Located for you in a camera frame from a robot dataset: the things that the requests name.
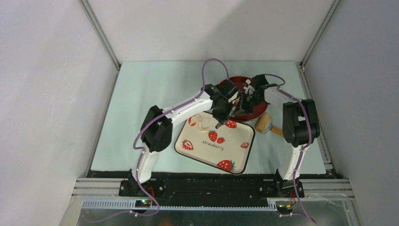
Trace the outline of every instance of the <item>white tray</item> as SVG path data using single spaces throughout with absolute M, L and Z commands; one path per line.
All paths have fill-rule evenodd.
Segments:
M 207 165 L 241 174 L 247 165 L 255 131 L 248 125 L 230 120 L 226 126 L 215 129 L 217 123 L 206 112 L 189 118 L 176 140 L 175 150 Z

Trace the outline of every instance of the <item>purple cable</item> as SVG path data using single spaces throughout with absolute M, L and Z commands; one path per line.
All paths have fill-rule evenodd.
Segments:
M 275 212 L 277 215 L 280 215 L 282 217 L 292 217 L 292 216 L 302 216 L 302 217 L 306 217 L 307 216 L 305 214 L 302 213 L 293 213 L 293 214 L 281 214 L 279 211 Z
M 275 74 L 263 74 L 263 75 L 275 77 L 275 78 L 278 78 L 278 79 L 280 79 L 281 81 L 283 81 L 282 84 L 277 85 L 278 88 L 280 88 L 280 86 L 284 86 L 284 85 L 286 84 L 286 81 L 285 81 L 283 78 L 281 78 L 280 76 L 278 76 L 278 75 L 275 75 Z
M 202 66 L 202 86 L 205 87 L 205 79 L 204 79 L 204 69 L 205 69 L 205 65 L 209 62 L 209 61 L 217 61 L 219 63 L 221 63 L 224 67 L 224 69 L 226 70 L 226 76 L 227 76 L 227 80 L 230 79 L 229 77 L 229 70 L 227 70 L 226 65 L 223 63 L 223 61 L 217 59 L 217 58 L 209 58 L 208 60 L 206 60 Z

